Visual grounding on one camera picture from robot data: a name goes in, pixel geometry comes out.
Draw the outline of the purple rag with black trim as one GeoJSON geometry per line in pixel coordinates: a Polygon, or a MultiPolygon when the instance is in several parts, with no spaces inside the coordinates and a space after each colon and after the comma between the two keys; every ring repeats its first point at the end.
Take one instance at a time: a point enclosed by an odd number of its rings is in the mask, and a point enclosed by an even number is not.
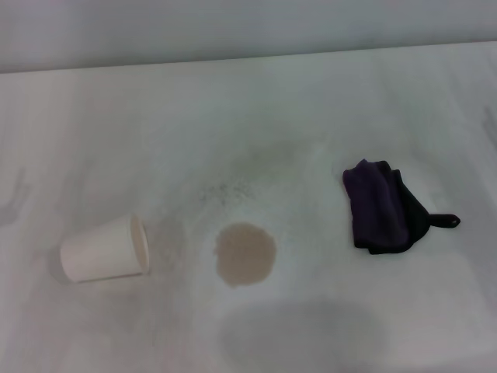
{"type": "Polygon", "coordinates": [[[430,214],[388,162],[361,160],[342,173],[352,215],[353,243],[371,255],[399,254],[432,227],[456,228],[455,214],[430,214]]]}

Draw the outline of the white paper cup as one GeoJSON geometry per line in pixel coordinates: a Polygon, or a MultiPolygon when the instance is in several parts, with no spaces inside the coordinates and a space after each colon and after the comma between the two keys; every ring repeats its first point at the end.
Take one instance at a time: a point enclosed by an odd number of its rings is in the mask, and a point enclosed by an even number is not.
{"type": "Polygon", "coordinates": [[[142,220],[129,214],[65,240],[61,265],[73,282],[147,274],[148,240],[142,220]]]}

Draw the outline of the brown water stain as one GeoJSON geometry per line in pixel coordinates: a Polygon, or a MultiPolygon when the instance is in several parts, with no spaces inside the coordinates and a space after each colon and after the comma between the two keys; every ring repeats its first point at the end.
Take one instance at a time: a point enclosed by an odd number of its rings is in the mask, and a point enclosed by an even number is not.
{"type": "Polygon", "coordinates": [[[216,238],[214,253],[217,274],[232,288],[264,281],[276,260],[276,243],[264,229],[250,223],[223,228],[216,238]]]}

